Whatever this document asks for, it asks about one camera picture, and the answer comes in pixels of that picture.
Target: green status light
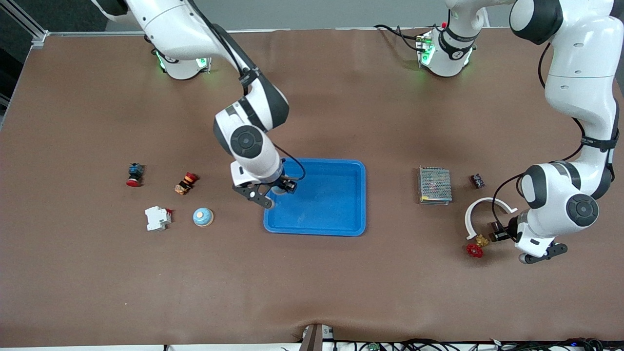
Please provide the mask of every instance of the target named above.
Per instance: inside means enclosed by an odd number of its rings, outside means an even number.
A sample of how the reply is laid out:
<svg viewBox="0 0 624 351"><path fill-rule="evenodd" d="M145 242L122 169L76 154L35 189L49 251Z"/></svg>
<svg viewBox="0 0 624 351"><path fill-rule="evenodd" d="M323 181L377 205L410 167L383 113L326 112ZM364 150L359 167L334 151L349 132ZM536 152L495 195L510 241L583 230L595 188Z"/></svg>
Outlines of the green status light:
<svg viewBox="0 0 624 351"><path fill-rule="evenodd" d="M436 47L433 45L429 45L427 50L425 50L425 52L422 53L422 64L428 65L431 62L431 56L433 56L433 53L435 51L436 51Z"/></svg>
<svg viewBox="0 0 624 351"><path fill-rule="evenodd" d="M158 58L158 62L160 62L160 68L162 68L164 70L165 69L165 63L162 62L162 57L160 57L160 54L158 53L158 51L156 51L156 57Z"/></svg>
<svg viewBox="0 0 624 351"><path fill-rule="evenodd" d="M206 59L196 59L196 61L197 61L197 65L199 66L200 69L204 68L204 67L206 67L208 65L208 62L207 62L208 60L206 60Z"/></svg>
<svg viewBox="0 0 624 351"><path fill-rule="evenodd" d="M468 52L468 54L466 54L466 60L464 61L464 66L468 64L468 61L470 61L470 54L472 54L472 49Z"/></svg>

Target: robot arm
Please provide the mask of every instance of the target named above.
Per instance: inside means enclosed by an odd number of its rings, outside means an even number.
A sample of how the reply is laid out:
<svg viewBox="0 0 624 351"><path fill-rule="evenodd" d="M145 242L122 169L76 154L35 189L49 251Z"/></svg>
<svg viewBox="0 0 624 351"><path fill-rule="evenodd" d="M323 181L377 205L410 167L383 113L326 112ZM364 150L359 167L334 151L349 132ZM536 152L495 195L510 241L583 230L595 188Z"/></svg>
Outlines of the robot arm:
<svg viewBox="0 0 624 351"><path fill-rule="evenodd" d="M513 3L514 0L446 0L446 27L423 34L417 43L422 50L418 55L420 65L438 76L455 76L468 64L474 41L485 24L484 7Z"/></svg>
<svg viewBox="0 0 624 351"><path fill-rule="evenodd" d="M512 8L514 34L554 48L546 100L585 129L577 160L533 165L522 176L530 209L510 221L507 233L526 253L523 263L549 259L556 236L591 226L596 200L613 180L619 108L612 90L624 26L609 16L612 8L613 0L518 0Z"/></svg>
<svg viewBox="0 0 624 351"><path fill-rule="evenodd" d="M174 78L196 75L201 69L196 60L202 57L221 56L235 67L245 94L219 112L213 125L219 143L236 160L230 166L233 188L265 208L273 207L265 196L270 187L295 191L297 179L284 174L266 135L286 121L288 101L223 28L212 24L193 0L92 1L113 20L126 21L131 14Z"/></svg>

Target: metal mesh power supply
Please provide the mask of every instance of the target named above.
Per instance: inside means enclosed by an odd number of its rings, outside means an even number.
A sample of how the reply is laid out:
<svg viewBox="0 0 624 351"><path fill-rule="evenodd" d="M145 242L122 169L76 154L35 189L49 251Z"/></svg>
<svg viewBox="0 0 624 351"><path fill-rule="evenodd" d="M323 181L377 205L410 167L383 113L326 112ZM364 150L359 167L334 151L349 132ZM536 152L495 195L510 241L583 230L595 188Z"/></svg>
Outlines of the metal mesh power supply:
<svg viewBox="0 0 624 351"><path fill-rule="evenodd" d="M418 171L418 196L421 204L448 205L453 200L449 170L421 167Z"/></svg>

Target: table surface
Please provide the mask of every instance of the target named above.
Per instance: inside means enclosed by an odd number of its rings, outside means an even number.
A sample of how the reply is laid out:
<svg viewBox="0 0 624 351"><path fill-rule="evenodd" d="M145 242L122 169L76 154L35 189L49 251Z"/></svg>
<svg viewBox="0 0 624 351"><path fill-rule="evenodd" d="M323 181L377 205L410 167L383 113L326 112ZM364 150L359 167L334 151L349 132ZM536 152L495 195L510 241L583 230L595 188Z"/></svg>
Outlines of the table surface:
<svg viewBox="0 0 624 351"><path fill-rule="evenodd" d="M537 80L541 47L486 29L443 79L386 32L235 39L289 99L277 144L366 165L365 233L270 234L231 190L212 134L241 94L225 61L174 81L141 37L52 36L31 52L0 132L0 346L292 342L313 323L341 339L622 339L621 180L593 227L560 238L563 256L522 265L510 242L480 260L464 252L470 203L578 145ZM132 162L145 165L142 187L125 185ZM419 166L451 170L451 205L417 203ZM185 172L201 179L180 196ZM500 197L526 208L513 186ZM149 233L155 205L174 222ZM215 221L199 228L203 206ZM473 220L486 231L487 206Z"/></svg>

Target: plastic tray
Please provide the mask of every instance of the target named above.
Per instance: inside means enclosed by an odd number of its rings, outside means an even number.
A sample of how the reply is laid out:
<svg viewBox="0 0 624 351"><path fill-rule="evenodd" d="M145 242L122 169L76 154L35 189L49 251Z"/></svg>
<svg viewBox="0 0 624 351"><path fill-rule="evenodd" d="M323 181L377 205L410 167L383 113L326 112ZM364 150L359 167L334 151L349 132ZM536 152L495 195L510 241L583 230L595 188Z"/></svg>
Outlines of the plastic tray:
<svg viewBox="0 0 624 351"><path fill-rule="evenodd" d="M360 161L299 159L306 177L294 194L268 197L275 208L265 210L265 228L273 233L356 237L366 228L366 169ZM299 166L288 159L286 174L297 177Z"/></svg>

